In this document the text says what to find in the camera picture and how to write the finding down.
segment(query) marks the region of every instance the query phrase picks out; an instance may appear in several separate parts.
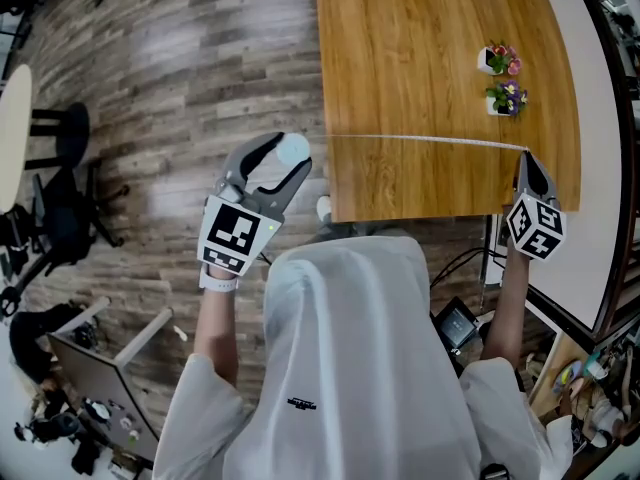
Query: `pink flower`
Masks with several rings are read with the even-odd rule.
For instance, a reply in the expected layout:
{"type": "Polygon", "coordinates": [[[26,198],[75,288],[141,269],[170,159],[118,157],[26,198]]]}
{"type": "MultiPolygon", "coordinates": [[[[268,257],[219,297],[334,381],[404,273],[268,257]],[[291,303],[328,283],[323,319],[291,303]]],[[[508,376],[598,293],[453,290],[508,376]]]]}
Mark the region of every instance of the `pink flower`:
{"type": "Polygon", "coordinates": [[[493,53],[496,55],[506,55],[507,49],[502,45],[497,45],[493,47],[493,53]]]}
{"type": "Polygon", "coordinates": [[[520,72],[520,68],[522,67],[522,62],[520,59],[513,59],[509,62],[509,67],[507,68],[507,72],[510,75],[517,75],[520,72]]]}

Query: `flower pot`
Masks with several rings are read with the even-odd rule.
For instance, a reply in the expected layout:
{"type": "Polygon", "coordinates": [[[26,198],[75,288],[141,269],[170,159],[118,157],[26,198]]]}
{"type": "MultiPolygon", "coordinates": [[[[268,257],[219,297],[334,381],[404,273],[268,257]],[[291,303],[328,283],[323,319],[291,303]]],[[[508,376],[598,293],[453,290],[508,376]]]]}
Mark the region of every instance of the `flower pot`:
{"type": "Polygon", "coordinates": [[[493,103],[496,99],[493,96],[487,96],[487,114],[490,116],[503,116],[509,117],[509,111],[507,107],[499,107],[498,110],[493,110],[493,103]]]}
{"type": "Polygon", "coordinates": [[[488,75],[501,75],[504,70],[500,70],[499,73],[496,73],[493,68],[489,66],[488,62],[492,57],[495,57],[495,53],[491,51],[491,48],[487,48],[485,46],[480,50],[480,53],[478,53],[478,69],[488,75]]]}

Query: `measuring tape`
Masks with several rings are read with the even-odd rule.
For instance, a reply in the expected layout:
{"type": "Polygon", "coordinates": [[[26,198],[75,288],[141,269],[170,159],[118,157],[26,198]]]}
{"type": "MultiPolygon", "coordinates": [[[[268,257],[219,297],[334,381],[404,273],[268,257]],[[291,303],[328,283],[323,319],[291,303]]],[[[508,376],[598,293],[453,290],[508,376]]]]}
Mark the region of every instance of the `measuring tape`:
{"type": "Polygon", "coordinates": [[[421,140],[425,142],[445,142],[448,144],[467,144],[469,146],[484,146],[489,148],[513,149],[516,151],[529,151],[529,148],[516,144],[504,144],[502,142],[492,142],[489,140],[475,139],[454,139],[449,137],[431,137],[426,135],[311,135],[310,138],[368,138],[368,139],[404,139],[421,140]]]}

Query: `equipment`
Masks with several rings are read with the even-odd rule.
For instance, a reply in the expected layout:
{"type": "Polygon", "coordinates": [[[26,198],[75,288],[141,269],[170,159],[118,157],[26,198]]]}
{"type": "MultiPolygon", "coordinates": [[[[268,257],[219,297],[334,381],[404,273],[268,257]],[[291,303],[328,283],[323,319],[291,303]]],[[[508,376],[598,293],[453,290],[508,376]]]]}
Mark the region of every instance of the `equipment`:
{"type": "Polygon", "coordinates": [[[565,240],[567,216],[560,211],[553,180],[529,151],[520,155],[514,190],[515,204],[507,216],[513,245],[546,262],[565,240]]]}
{"type": "Polygon", "coordinates": [[[198,238],[198,259],[244,275],[284,223],[285,208],[311,171],[309,151],[307,139],[302,135],[284,132],[260,135],[232,151],[225,161],[222,178],[207,198],[198,238]],[[267,153],[281,144],[283,150],[278,150],[278,157],[295,167],[276,188],[258,187],[253,193],[246,192],[249,174],[267,153]]]}

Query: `wristband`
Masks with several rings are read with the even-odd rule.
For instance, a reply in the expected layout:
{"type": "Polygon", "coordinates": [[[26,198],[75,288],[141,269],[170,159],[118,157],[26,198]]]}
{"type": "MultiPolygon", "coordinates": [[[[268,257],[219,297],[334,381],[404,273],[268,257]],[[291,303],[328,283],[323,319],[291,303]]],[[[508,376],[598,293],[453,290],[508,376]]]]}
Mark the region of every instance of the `wristband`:
{"type": "Polygon", "coordinates": [[[200,288],[211,290],[212,292],[232,292],[238,287],[238,279],[216,279],[209,275],[209,266],[206,263],[200,268],[200,288]]]}

